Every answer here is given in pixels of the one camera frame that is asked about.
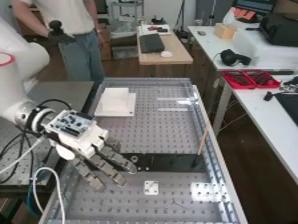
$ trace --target monitor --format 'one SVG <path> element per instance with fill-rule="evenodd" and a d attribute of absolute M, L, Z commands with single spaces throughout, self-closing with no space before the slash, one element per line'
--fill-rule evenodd
<path fill-rule="evenodd" d="M 108 14 L 107 0 L 95 0 L 97 7 L 97 14 Z"/>
<path fill-rule="evenodd" d="M 274 10 L 277 0 L 234 0 L 233 6 L 241 9 L 256 11 L 260 15 L 266 15 Z"/>

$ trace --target white shirt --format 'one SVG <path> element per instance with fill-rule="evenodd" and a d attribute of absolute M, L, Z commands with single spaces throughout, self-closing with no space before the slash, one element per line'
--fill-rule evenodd
<path fill-rule="evenodd" d="M 35 4 L 44 17 L 45 25 L 59 20 L 67 34 L 85 34 L 95 29 L 95 22 L 87 10 L 84 0 L 21 0 Z"/>

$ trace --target robotic hand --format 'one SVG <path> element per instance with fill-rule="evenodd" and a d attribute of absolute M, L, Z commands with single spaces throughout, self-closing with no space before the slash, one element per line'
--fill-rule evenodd
<path fill-rule="evenodd" d="M 125 178 L 109 162 L 129 173 L 136 173 L 137 168 L 119 154 L 120 142 L 109 136 L 109 132 L 97 126 L 91 116 L 72 110 L 56 114 L 53 109 L 36 105 L 27 96 L 23 81 L 49 62 L 44 48 L 37 44 L 33 48 L 40 49 L 37 55 L 39 58 L 44 58 L 43 65 L 36 65 L 37 56 L 28 57 L 31 47 L 24 52 L 19 52 L 17 57 L 0 51 L 0 117 L 49 139 L 59 155 L 72 161 L 79 173 L 95 189 L 103 191 L 105 185 L 88 168 L 85 161 L 89 161 L 119 186 L 124 186 Z"/>
<path fill-rule="evenodd" d="M 91 116 L 65 110 L 44 126 L 44 130 L 56 145 L 59 155 L 72 160 L 79 173 L 96 190 L 103 191 L 105 185 L 89 170 L 84 160 L 88 160 L 120 187 L 125 185 L 125 178 L 105 160 L 132 174 L 137 172 L 137 168 L 117 153 L 120 151 L 119 140 L 109 137 L 109 132 L 97 126 Z"/>

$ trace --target jeans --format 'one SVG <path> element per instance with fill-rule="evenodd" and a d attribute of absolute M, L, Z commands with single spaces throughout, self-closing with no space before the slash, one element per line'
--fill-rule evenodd
<path fill-rule="evenodd" d="M 69 81 L 104 81 L 100 43 L 96 32 L 75 35 L 76 42 L 59 44 Z"/>

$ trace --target red tray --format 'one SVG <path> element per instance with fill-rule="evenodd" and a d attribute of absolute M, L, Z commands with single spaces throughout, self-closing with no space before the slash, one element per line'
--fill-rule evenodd
<path fill-rule="evenodd" d="M 256 87 L 260 89 L 275 89 L 279 88 L 281 83 L 271 77 L 271 75 L 261 70 L 244 71 L 245 75 L 256 83 Z"/>
<path fill-rule="evenodd" d="M 222 71 L 221 75 L 233 89 L 254 89 L 256 83 L 242 71 Z"/>

